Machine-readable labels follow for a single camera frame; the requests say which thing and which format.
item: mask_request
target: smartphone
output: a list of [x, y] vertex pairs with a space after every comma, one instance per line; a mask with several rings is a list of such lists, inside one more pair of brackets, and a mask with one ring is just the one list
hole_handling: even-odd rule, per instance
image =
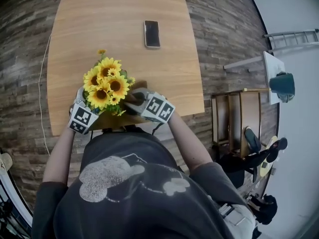
[[147, 48], [160, 48], [159, 23], [157, 21], [144, 21], [144, 38]]

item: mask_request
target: sunflower center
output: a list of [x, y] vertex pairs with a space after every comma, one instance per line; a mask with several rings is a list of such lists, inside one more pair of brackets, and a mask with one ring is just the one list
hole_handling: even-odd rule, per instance
[[111, 90], [118, 91], [118, 90], [120, 90], [120, 88], [121, 88], [121, 84], [119, 82], [113, 81], [111, 83]]
[[92, 80], [91, 80], [92, 84], [95, 85], [95, 86], [98, 85], [97, 78], [98, 78], [97, 76], [93, 76]]
[[110, 67], [106, 67], [106, 68], [103, 69], [102, 74], [103, 74], [104, 77], [108, 76], [109, 70], [110, 70]]
[[104, 90], [98, 90], [97, 92], [96, 92], [96, 97], [98, 98], [98, 99], [104, 99], [105, 97], [106, 97], [106, 93], [105, 93], [105, 91]]

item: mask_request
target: white cable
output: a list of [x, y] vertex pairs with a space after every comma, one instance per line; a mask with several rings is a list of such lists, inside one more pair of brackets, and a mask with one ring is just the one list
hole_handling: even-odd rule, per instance
[[40, 72], [40, 77], [39, 77], [39, 84], [38, 84], [38, 85], [39, 85], [39, 106], [40, 106], [40, 114], [41, 114], [41, 126], [42, 126], [43, 137], [44, 137], [44, 145], [45, 145], [46, 150], [47, 150], [47, 152], [48, 152], [49, 155], [50, 155], [50, 151], [49, 151], [49, 149], [48, 149], [48, 146], [46, 145], [45, 133], [44, 133], [44, 128], [43, 128], [43, 118], [42, 118], [42, 108], [41, 108], [40, 81], [41, 81], [41, 76], [42, 76], [42, 69], [43, 69], [44, 59], [45, 59], [46, 51], [47, 51], [47, 49], [48, 49], [48, 47], [49, 47], [50, 39], [51, 39], [51, 35], [50, 35], [50, 37], [49, 37], [48, 44], [46, 45], [45, 53], [44, 53], [44, 56], [43, 56], [42, 65], [41, 65], [41, 72]]

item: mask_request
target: dark gray t-shirt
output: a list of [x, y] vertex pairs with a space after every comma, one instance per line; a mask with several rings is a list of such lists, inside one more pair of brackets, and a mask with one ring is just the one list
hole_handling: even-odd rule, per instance
[[85, 148], [80, 175], [68, 188], [42, 183], [32, 238], [233, 239], [218, 205], [245, 205], [216, 163], [186, 176], [146, 133], [109, 133]]

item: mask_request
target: wooden floor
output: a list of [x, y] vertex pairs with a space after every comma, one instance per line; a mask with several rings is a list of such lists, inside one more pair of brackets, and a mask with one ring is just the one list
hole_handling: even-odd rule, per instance
[[[11, 174], [29, 206], [41, 183], [48, 155], [41, 128], [38, 80], [41, 63], [60, 0], [0, 0], [0, 147], [13, 158]], [[211, 148], [210, 95], [244, 87], [265, 85], [265, 72], [235, 69], [223, 65], [260, 55], [268, 49], [261, 21], [251, 0], [186, 0], [198, 50], [205, 113], [184, 117], [186, 123], [206, 146]], [[41, 78], [41, 106], [46, 142], [52, 137], [46, 100], [46, 62]], [[276, 133], [277, 107], [262, 98], [262, 141]], [[142, 126], [150, 131], [154, 125]], [[166, 125], [156, 136], [171, 151], [184, 169], [183, 160]], [[79, 173], [89, 135], [76, 134], [70, 165], [70, 183]], [[254, 189], [247, 175], [240, 192]]]

